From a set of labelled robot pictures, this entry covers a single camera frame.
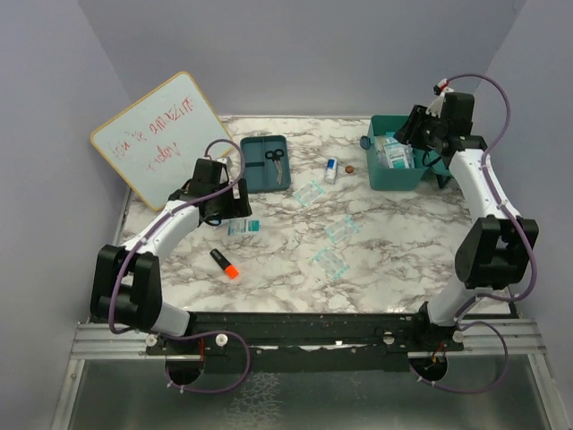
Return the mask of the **black handled scissors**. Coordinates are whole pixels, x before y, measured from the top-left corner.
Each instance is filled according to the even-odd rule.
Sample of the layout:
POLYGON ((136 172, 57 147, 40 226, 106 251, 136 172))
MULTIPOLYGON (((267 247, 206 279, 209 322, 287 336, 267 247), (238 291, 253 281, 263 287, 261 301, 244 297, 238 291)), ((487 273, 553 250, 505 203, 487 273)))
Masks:
POLYGON ((271 160, 277 170, 277 184, 282 185, 283 179, 283 168, 282 168, 282 158, 285 156, 285 152, 282 149, 267 150, 265 152, 265 159, 271 160))

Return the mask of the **long gauze dressing packet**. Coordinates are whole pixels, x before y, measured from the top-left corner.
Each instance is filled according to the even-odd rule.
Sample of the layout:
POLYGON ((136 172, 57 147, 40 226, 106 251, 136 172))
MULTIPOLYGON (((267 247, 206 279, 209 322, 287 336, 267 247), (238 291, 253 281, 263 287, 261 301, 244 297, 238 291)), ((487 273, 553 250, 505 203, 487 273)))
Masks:
POLYGON ((385 146, 385 155, 389 168, 409 169, 415 166, 412 148, 399 142, 385 146))

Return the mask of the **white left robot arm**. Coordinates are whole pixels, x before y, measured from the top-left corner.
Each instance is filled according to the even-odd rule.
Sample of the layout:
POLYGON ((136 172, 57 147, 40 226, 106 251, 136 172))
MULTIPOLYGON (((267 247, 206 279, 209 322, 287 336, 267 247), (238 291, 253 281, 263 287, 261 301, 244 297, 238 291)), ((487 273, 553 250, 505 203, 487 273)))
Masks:
POLYGON ((188 312, 164 301, 161 265, 200 225, 251 214, 244 172, 230 181, 223 159, 198 159, 192 177, 169 195, 162 212, 140 234, 100 249, 90 315, 107 321, 116 334, 120 323, 127 330, 167 335, 178 353, 192 351, 198 332, 189 325, 188 312))

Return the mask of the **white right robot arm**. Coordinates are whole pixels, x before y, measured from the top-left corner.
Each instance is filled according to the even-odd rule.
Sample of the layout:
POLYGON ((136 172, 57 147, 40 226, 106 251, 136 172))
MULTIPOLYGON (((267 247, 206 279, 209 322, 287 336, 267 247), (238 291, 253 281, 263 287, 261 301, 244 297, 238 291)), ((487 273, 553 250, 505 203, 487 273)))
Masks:
POLYGON ((539 227, 509 202, 492 169, 483 137, 472 133, 475 98, 437 88, 429 107, 413 107, 396 139, 421 151, 435 151, 458 182, 472 227, 459 246, 455 274, 447 287, 422 307, 427 320, 411 329, 413 343, 431 350, 480 300, 510 303, 502 290, 536 272, 533 247, 539 227))

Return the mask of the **blue cotton swab bag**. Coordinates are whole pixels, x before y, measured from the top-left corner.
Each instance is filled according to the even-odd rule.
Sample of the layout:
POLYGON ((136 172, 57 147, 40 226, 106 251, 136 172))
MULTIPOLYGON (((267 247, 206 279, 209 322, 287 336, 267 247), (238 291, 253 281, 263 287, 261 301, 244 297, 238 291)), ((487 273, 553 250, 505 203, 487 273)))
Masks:
POLYGON ((396 133, 395 132, 387 132, 385 135, 386 139, 389 142, 397 142, 397 143, 401 143, 401 141, 397 138, 396 133))

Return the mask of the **yellowish gauze roll bag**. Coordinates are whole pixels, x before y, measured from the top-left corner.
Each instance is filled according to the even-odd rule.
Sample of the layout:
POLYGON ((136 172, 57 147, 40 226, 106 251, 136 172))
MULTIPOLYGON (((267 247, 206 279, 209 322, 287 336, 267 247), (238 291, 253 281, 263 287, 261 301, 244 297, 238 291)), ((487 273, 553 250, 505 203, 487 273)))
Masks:
POLYGON ((376 136, 374 138, 374 147, 377 157, 377 162, 382 168, 388 168, 388 158, 386 155, 386 146, 388 140, 385 136, 376 136))

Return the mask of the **small gauze dressing packet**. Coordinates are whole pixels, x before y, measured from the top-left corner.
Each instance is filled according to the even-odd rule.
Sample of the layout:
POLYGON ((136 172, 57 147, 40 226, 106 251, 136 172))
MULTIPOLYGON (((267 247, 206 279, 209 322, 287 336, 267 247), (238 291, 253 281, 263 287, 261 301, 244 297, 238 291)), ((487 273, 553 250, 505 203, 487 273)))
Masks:
POLYGON ((259 219, 232 219, 227 225, 229 236, 251 236, 261 232, 259 219))

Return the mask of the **teal divided tray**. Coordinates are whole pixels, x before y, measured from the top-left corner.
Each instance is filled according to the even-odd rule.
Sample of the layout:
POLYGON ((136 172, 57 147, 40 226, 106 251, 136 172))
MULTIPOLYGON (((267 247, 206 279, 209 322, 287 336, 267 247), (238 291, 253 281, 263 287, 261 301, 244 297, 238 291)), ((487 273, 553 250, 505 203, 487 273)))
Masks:
POLYGON ((245 137, 240 142, 245 157, 244 178, 250 194, 282 192, 291 183, 290 163, 288 156, 287 138, 283 135, 267 135, 245 137), (265 159, 266 151, 282 149, 283 179, 282 185, 277 184, 277 170, 271 160, 265 159))

